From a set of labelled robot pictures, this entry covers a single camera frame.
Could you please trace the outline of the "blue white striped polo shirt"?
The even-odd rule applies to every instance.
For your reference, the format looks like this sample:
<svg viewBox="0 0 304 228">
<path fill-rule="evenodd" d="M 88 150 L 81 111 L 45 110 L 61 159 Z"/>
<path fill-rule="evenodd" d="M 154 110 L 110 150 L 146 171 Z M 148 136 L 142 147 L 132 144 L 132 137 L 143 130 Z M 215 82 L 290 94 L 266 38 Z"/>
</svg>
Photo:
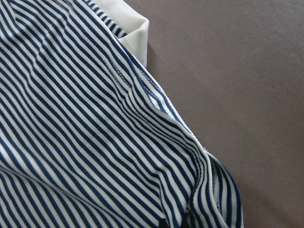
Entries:
<svg viewBox="0 0 304 228">
<path fill-rule="evenodd" d="M 3 228 L 241 228 L 238 187 L 91 0 L 0 3 Z"/>
</svg>

